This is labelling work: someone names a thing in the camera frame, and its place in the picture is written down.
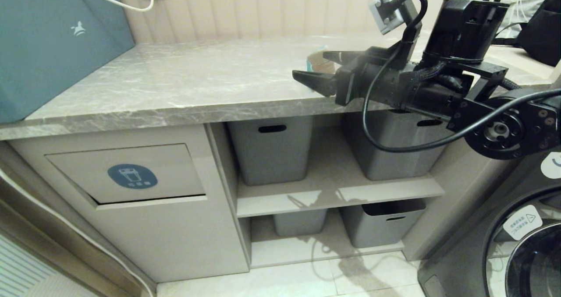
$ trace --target countertop edge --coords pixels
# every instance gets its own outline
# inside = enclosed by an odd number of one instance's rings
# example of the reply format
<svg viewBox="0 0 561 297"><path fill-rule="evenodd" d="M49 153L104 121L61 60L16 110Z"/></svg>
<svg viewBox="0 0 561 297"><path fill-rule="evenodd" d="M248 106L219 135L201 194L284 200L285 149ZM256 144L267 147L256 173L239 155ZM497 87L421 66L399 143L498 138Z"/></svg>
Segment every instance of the countertop edge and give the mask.
<svg viewBox="0 0 561 297"><path fill-rule="evenodd" d="M539 83L521 85L521 87L541 91L549 88L550 84ZM497 91L494 95L497 96L501 93L504 91ZM362 99L355 99L349 105L342 107L335 104L334 97L308 98L49 117L0 125L0 141L272 117L350 113L361 111L362 103ZM390 107L382 103L371 102L370 110L372 111L386 109L390 109Z"/></svg>

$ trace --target gray storage bin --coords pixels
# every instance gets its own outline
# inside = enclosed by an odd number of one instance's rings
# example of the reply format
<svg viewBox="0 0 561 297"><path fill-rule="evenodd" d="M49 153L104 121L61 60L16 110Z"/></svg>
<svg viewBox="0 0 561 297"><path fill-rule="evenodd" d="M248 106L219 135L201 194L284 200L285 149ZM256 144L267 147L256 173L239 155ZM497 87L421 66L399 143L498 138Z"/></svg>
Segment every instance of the gray storage bin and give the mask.
<svg viewBox="0 0 561 297"><path fill-rule="evenodd" d="M312 116L228 122L228 129L247 185L306 177Z"/></svg>
<svg viewBox="0 0 561 297"><path fill-rule="evenodd" d="M354 247L393 244L401 240L425 211L422 199L355 205L339 209Z"/></svg>
<svg viewBox="0 0 561 297"><path fill-rule="evenodd" d="M368 112L370 134L382 145L406 147L451 135L445 123L399 110ZM343 133L365 176L370 180L419 177L429 172L445 146L413 153L389 153L376 149L362 131L361 113L343 119Z"/></svg>
<svg viewBox="0 0 561 297"><path fill-rule="evenodd" d="M281 237L294 237L320 233L325 223L327 209L273 215L275 231Z"/></svg>

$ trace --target marble countertop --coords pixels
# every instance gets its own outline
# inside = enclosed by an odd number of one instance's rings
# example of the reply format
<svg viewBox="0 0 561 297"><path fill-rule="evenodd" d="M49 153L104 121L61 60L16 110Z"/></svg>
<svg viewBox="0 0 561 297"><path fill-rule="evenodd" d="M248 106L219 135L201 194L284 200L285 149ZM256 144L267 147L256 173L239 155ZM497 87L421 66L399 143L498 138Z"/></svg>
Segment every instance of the marble countertop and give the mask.
<svg viewBox="0 0 561 297"><path fill-rule="evenodd" d="M144 127L359 111L335 105L292 79L320 46L361 51L389 47L401 31L275 39L140 44L82 79L25 120L0 125L0 140ZM420 60L423 31L412 60ZM525 87L548 86L553 67L492 47L485 61L509 68ZM388 108L381 103L373 110Z"/></svg>

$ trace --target washing machine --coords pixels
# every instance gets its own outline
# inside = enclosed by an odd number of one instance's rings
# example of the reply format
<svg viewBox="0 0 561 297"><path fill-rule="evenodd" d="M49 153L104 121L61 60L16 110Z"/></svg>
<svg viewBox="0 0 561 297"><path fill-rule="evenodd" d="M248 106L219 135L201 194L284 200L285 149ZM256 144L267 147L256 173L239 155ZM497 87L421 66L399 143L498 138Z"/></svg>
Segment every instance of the washing machine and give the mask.
<svg viewBox="0 0 561 297"><path fill-rule="evenodd" d="M561 297L561 149L525 157L421 264L426 297Z"/></svg>

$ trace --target black backpack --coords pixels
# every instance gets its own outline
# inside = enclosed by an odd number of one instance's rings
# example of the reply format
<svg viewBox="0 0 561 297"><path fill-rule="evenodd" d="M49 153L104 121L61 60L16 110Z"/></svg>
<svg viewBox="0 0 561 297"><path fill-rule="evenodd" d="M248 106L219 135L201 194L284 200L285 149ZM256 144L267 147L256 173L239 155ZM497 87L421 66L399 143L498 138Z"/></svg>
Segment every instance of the black backpack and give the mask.
<svg viewBox="0 0 561 297"><path fill-rule="evenodd" d="M561 0L544 0L528 23L510 24L503 30L516 24L522 28L517 38L496 38L493 44L521 47L533 59L557 65L561 59Z"/></svg>

